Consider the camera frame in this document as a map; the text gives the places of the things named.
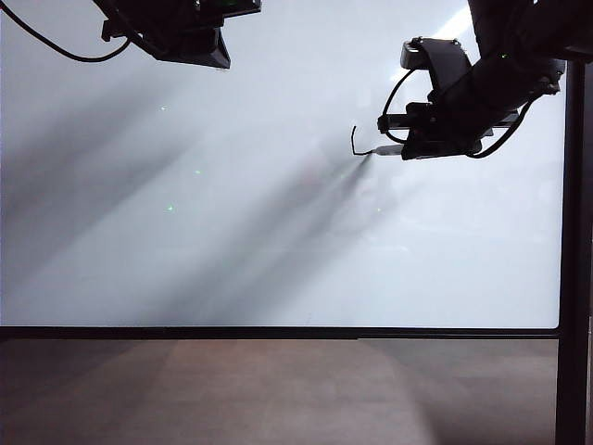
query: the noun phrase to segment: black metal frame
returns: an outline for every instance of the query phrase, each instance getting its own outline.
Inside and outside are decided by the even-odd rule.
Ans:
[[[557,445],[585,445],[587,357],[593,222],[593,69],[568,71],[560,325],[556,329],[426,329],[376,327],[12,327],[9,338],[80,339],[558,339]]]

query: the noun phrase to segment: black pole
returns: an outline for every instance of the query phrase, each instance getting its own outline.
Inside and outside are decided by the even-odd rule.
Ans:
[[[568,71],[556,444],[585,445],[593,209],[593,69]]]

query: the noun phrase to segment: black cable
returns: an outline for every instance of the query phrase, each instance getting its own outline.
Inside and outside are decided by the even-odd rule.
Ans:
[[[509,130],[507,130],[505,132],[505,134],[503,134],[500,137],[500,139],[497,142],[495,142],[490,148],[488,148],[484,151],[481,151],[480,153],[476,153],[475,155],[468,154],[466,156],[468,158],[472,158],[472,159],[483,159],[487,156],[490,156],[492,153],[494,153],[499,148],[501,148],[511,138],[511,136],[519,129],[519,127],[523,123],[523,120],[525,119],[525,116],[527,115],[527,111],[529,111],[530,107],[533,105],[533,103],[535,101],[536,101],[535,99],[532,99],[524,105],[517,120],[512,123],[512,125],[509,127]]]
[[[162,49],[155,44],[150,43],[144,38],[144,36],[140,35],[138,31],[132,26],[132,24],[121,15],[120,11],[112,5],[112,2],[102,1],[100,4],[97,3],[97,5],[101,8],[106,16],[113,20],[117,28],[123,30],[123,33],[126,34],[126,37],[128,37],[128,39],[130,39],[130,41],[140,49],[143,49],[146,51],[146,53],[152,55],[155,58],[165,57],[168,54],[168,49]]]
[[[78,62],[86,62],[86,63],[105,62],[106,60],[109,60],[111,58],[114,58],[115,56],[118,56],[130,45],[130,40],[126,40],[126,42],[122,46],[120,46],[118,49],[116,49],[112,53],[109,53],[106,56],[102,56],[102,57],[76,56],[75,54],[72,54],[71,52],[66,51],[64,48],[61,48],[57,44],[53,43],[51,40],[47,39],[46,37],[43,37],[39,32],[34,30],[31,26],[29,26],[23,20],[21,20],[19,18],[19,16],[17,16],[2,0],[0,0],[0,8],[2,8],[2,10],[6,13],[7,16],[9,16],[15,23],[17,23],[23,30],[28,32],[30,35],[32,35],[33,37],[35,37],[42,43],[46,44],[53,50],[57,51],[62,56],[66,56],[67,58],[71,58],[72,60],[76,60]]]
[[[416,69],[414,70],[410,70],[406,73],[406,75],[404,77],[402,77],[399,82],[396,84],[396,86],[394,87],[393,91],[391,92],[391,95],[389,95],[389,98],[387,99],[387,102],[385,103],[385,107],[383,108],[383,116],[387,115],[387,111],[389,111],[389,107],[391,106],[391,102],[393,101],[393,98],[396,96],[397,90],[399,90],[399,87],[406,81],[406,79],[408,79],[411,74],[416,71]],[[400,144],[406,144],[406,142],[408,142],[406,139],[400,139],[394,135],[392,135],[389,130],[387,130],[385,132],[385,136],[387,136],[389,139],[391,139],[393,142],[398,142]]]
[[[354,126],[354,128],[352,128],[352,135],[350,136],[350,143],[352,144],[352,154],[354,156],[367,156],[367,155],[370,155],[372,153],[372,150],[371,151],[365,151],[364,153],[357,153],[354,150],[354,133],[355,132],[356,132],[356,125]]]

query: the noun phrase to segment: wire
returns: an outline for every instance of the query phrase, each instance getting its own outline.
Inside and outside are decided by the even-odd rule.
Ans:
[[[9,16],[15,23],[17,23],[23,30],[28,32],[30,35],[35,37],[37,40],[46,44],[53,50],[57,51],[62,56],[71,58],[72,60],[76,60],[78,62],[85,62],[85,63],[105,62],[106,60],[109,60],[109,59],[114,58],[115,56],[118,56],[119,54],[121,54],[130,45],[130,40],[128,39],[122,46],[120,46],[118,49],[116,49],[112,53],[107,54],[106,56],[102,56],[102,57],[76,56],[75,54],[72,54],[71,52],[66,51],[64,48],[53,43],[51,40],[47,39],[46,37],[43,37],[39,32],[34,30],[31,26],[29,26],[23,20],[21,20],[19,18],[19,16],[17,16],[2,0],[0,0],[0,8],[2,8],[2,10],[6,13],[6,15]]]
[[[399,87],[406,81],[406,79],[408,79],[411,74],[416,71],[416,69],[414,70],[410,70],[406,73],[406,75],[404,77],[402,77],[398,83],[396,83],[396,86],[394,87],[393,91],[391,92],[391,95],[389,95],[389,98],[387,99],[387,102],[385,103],[385,107],[383,108],[383,116],[387,115],[387,111],[389,111],[389,107],[391,106],[391,102],[393,101],[393,98],[396,96],[397,90],[399,90]],[[408,142],[406,139],[400,139],[399,137],[396,137],[394,135],[392,135],[389,130],[387,130],[385,132],[385,136],[387,136],[389,139],[391,139],[393,142],[398,142],[400,144],[405,144],[406,142]]]
[[[354,128],[352,128],[352,135],[350,136],[350,143],[352,144],[352,154],[354,156],[367,156],[370,155],[372,153],[371,151],[365,151],[364,153],[357,153],[354,149],[354,133],[356,132],[356,125],[354,126]]]
[[[484,151],[481,151],[480,153],[476,153],[475,155],[467,154],[466,156],[468,158],[472,158],[472,159],[483,159],[483,158],[490,156],[495,151],[497,151],[499,148],[501,148],[511,138],[511,136],[513,136],[514,133],[519,129],[519,127],[523,123],[523,120],[525,119],[525,116],[527,115],[527,111],[529,111],[530,107],[533,105],[533,103],[535,101],[536,101],[535,99],[532,99],[524,105],[517,120],[512,123],[512,125],[509,127],[509,130],[507,130],[505,132],[505,134],[503,134],[500,137],[500,139],[497,142],[495,142],[490,148],[488,148]]]

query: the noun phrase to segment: robotic arm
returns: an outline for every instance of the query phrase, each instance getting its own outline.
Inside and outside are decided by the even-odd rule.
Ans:
[[[517,129],[531,104],[560,91],[565,60],[593,61],[590,0],[469,0],[481,59],[472,66],[457,41],[416,38],[406,42],[401,66],[428,70],[433,91],[406,114],[384,114],[378,127],[403,146],[379,154],[403,159],[466,155],[484,158]],[[517,108],[524,106],[521,114]],[[507,127],[501,140],[482,151],[492,128]],[[410,130],[400,141],[390,130]]]

